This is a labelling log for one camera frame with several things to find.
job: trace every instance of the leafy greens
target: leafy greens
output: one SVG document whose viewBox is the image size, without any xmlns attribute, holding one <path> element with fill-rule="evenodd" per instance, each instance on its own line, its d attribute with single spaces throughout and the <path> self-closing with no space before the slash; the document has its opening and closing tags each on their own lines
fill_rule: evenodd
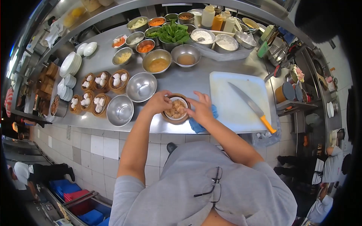
<svg viewBox="0 0 362 226">
<path fill-rule="evenodd" d="M 190 35 L 187 32 L 187 26 L 182 24 L 176 24 L 176 20 L 171 20 L 171 25 L 166 25 L 158 30 L 158 37 L 165 43 L 179 43 L 183 44 L 190 39 Z"/>
</svg>

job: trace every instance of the knife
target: knife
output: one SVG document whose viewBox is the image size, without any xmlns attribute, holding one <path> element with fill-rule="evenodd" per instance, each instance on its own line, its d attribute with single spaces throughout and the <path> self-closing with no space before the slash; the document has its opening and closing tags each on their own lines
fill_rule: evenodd
<svg viewBox="0 0 362 226">
<path fill-rule="evenodd" d="M 250 97 L 244 93 L 241 89 L 239 89 L 237 86 L 235 86 L 233 83 L 229 83 L 229 86 L 253 109 L 255 114 L 260 118 L 260 120 L 263 122 L 263 124 L 266 126 L 266 128 L 269 130 L 270 133 L 275 133 L 277 130 L 273 129 L 272 126 L 269 124 L 267 119 L 265 118 L 265 114 L 263 110 L 260 109 L 257 104 L 250 99 Z"/>
</svg>

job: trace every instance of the kitchen counter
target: kitchen counter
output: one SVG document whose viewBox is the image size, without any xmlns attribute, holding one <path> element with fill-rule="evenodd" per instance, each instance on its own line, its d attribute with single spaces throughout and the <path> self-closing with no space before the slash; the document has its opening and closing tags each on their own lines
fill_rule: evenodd
<svg viewBox="0 0 362 226">
<path fill-rule="evenodd" d="M 77 84 L 73 88 L 74 94 L 82 95 L 81 80 L 83 77 L 92 72 L 98 74 L 102 71 L 108 71 L 113 74 L 116 70 L 121 68 L 127 70 L 131 76 L 143 72 L 141 66 L 142 58 L 138 54 L 133 54 L 130 63 L 123 66 L 116 66 L 112 63 L 112 58 L 117 51 L 111 47 L 113 39 L 120 34 L 129 35 L 125 25 L 113 28 L 106 32 L 103 32 L 95 37 L 87 40 L 87 43 L 97 42 L 98 46 L 91 56 L 83 57 L 82 65 L 76 74 Z M 255 48 L 249 55 L 248 58 L 235 61 L 215 61 L 207 57 L 202 57 L 200 62 L 191 68 L 182 68 L 175 63 L 171 63 L 170 67 L 161 74 L 155 74 L 157 78 L 157 91 L 168 89 L 173 93 L 181 93 L 190 98 L 197 98 L 193 93 L 194 90 L 200 91 L 210 95 L 210 84 L 209 74 L 213 71 L 232 72 L 240 74 L 248 74 L 258 76 L 264 79 L 268 75 L 264 60 L 258 58 L 256 55 Z M 55 81 L 53 95 L 56 94 L 57 84 L 60 82 L 61 77 L 58 76 Z M 275 109 L 275 101 L 272 85 L 270 80 L 265 83 L 268 101 L 271 114 L 271 125 L 273 128 L 277 127 L 277 114 Z M 106 93 L 109 97 L 113 98 L 117 94 L 109 91 Z M 74 115 L 68 110 L 64 118 L 56 118 L 54 122 L 66 125 L 72 125 L 77 127 L 86 127 L 94 129 L 106 129 L 115 131 L 130 131 L 133 124 L 146 102 L 134 103 L 135 111 L 132 120 L 123 127 L 113 126 L 106 118 L 95 117 L 90 112 L 81 112 L 80 115 Z M 250 133 L 251 131 L 235 131 L 236 133 Z M 188 120 L 181 125 L 173 125 L 165 121 L 161 114 L 157 114 L 153 117 L 150 133 L 182 133 L 182 134 L 194 134 L 195 132 L 191 129 Z"/>
</svg>

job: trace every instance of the flour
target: flour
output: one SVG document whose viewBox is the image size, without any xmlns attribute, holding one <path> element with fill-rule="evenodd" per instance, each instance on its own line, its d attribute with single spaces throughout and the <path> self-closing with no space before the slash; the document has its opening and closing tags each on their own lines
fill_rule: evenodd
<svg viewBox="0 0 362 226">
<path fill-rule="evenodd" d="M 208 32 L 206 31 L 196 31 L 192 34 L 191 36 L 192 40 L 194 40 L 195 42 L 198 42 L 197 40 L 199 38 L 204 38 L 205 40 L 203 41 L 200 41 L 198 43 L 201 43 L 201 44 L 211 44 L 213 43 L 213 40 L 212 40 L 212 37 L 211 37 L 211 34 L 209 34 Z"/>
</svg>

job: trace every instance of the black pants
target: black pants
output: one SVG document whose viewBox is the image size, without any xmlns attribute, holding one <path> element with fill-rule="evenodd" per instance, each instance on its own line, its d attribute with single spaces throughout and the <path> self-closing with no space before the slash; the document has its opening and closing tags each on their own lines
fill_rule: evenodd
<svg viewBox="0 0 362 226">
<path fill-rule="evenodd" d="M 312 183 L 317 157 L 280 156 L 279 160 L 295 166 L 294 168 L 277 167 L 283 175 L 295 177 L 307 184 Z"/>
<path fill-rule="evenodd" d="M 33 169 L 34 173 L 30 173 L 28 180 L 35 183 L 64 179 L 64 175 L 69 174 L 71 170 L 66 164 L 54 164 L 50 166 L 33 164 Z"/>
</svg>

